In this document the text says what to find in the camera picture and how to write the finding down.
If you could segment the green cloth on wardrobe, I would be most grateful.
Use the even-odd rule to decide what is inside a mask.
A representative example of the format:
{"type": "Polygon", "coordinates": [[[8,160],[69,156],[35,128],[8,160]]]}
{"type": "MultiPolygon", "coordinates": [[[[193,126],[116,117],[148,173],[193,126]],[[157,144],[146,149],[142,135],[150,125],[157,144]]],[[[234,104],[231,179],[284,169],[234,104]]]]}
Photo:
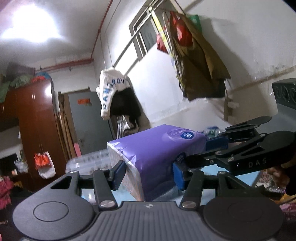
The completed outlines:
{"type": "Polygon", "coordinates": [[[33,75],[25,74],[16,77],[14,80],[7,81],[1,84],[1,103],[6,100],[6,95],[10,89],[17,89],[23,87],[31,82],[33,75]]]}

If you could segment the brown hanging bags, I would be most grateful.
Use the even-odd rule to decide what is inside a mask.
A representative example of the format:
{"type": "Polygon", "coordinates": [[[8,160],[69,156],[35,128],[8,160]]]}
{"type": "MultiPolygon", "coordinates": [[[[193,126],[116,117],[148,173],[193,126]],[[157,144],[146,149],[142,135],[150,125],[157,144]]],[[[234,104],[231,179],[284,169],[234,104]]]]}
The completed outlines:
{"type": "Polygon", "coordinates": [[[223,98],[225,80],[231,76],[204,38],[199,17],[167,10],[162,17],[164,24],[158,26],[157,48],[170,56],[183,97],[188,101],[223,98]]]}

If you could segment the white bag blue letters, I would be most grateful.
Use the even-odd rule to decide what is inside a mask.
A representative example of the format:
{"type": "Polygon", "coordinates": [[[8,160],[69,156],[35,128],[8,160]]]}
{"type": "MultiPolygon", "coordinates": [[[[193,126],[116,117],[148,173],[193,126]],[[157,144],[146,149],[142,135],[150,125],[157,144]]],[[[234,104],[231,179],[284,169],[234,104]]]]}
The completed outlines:
{"type": "Polygon", "coordinates": [[[110,118],[112,99],[117,91],[130,88],[126,77],[115,68],[111,67],[100,72],[99,86],[96,93],[101,103],[101,117],[104,121],[110,118]]]}

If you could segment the orange white hanging bag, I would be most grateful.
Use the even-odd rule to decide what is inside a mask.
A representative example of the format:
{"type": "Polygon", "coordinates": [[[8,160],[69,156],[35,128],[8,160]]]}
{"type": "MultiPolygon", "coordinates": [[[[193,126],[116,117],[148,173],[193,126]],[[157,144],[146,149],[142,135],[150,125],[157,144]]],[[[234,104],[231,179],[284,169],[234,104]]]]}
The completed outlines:
{"type": "Polygon", "coordinates": [[[53,178],[56,170],[49,152],[34,154],[35,168],[43,179],[53,178]]]}

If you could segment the grey door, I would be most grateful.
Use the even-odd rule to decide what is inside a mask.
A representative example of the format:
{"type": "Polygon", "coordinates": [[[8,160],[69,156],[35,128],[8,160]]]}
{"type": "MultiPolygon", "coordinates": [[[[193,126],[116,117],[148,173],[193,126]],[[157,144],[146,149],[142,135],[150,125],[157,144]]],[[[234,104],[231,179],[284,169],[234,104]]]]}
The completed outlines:
{"type": "Polygon", "coordinates": [[[112,124],[101,117],[101,102],[96,92],[88,89],[64,94],[64,108],[70,111],[75,143],[82,155],[106,149],[113,140],[112,124]]]}

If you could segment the black hanging garment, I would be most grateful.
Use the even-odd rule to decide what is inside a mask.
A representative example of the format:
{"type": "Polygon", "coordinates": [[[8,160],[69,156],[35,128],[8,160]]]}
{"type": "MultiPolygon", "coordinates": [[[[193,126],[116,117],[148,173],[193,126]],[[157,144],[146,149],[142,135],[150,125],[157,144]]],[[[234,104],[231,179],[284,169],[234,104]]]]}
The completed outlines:
{"type": "Polygon", "coordinates": [[[116,91],[111,101],[110,116],[128,116],[132,128],[137,127],[137,121],[141,116],[140,107],[133,90],[129,87],[122,91],[116,91]]]}

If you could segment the dark red wooden wardrobe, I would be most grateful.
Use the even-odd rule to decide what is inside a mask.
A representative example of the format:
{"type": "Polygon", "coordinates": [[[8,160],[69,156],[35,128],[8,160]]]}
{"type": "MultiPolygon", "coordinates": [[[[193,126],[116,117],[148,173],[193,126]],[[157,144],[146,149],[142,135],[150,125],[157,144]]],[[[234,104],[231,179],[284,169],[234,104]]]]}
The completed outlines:
{"type": "Polygon", "coordinates": [[[65,173],[66,156],[62,149],[51,80],[35,82],[9,90],[1,104],[1,130],[18,125],[31,176],[30,190],[38,190],[65,173]],[[34,154],[48,152],[56,174],[43,179],[36,170],[34,154]]]}

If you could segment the white plastic basket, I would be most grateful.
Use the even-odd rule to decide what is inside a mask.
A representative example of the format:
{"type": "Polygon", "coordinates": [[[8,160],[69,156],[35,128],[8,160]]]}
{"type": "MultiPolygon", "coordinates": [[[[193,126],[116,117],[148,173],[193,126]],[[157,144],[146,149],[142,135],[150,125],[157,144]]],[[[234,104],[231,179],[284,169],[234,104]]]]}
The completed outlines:
{"type": "Polygon", "coordinates": [[[69,160],[66,164],[66,173],[78,171],[80,175],[91,175],[97,169],[111,168],[109,152],[103,149],[69,160]]]}

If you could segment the purple tissue pack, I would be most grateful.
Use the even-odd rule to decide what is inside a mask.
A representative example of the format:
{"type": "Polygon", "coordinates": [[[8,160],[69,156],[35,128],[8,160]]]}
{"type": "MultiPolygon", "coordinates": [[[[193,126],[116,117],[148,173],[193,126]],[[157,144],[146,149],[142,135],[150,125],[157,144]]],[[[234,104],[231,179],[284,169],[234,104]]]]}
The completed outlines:
{"type": "Polygon", "coordinates": [[[173,162],[205,150],[206,136],[200,132],[161,125],[110,141],[110,161],[123,160],[123,185],[137,201],[153,201],[175,186],[173,162]]]}

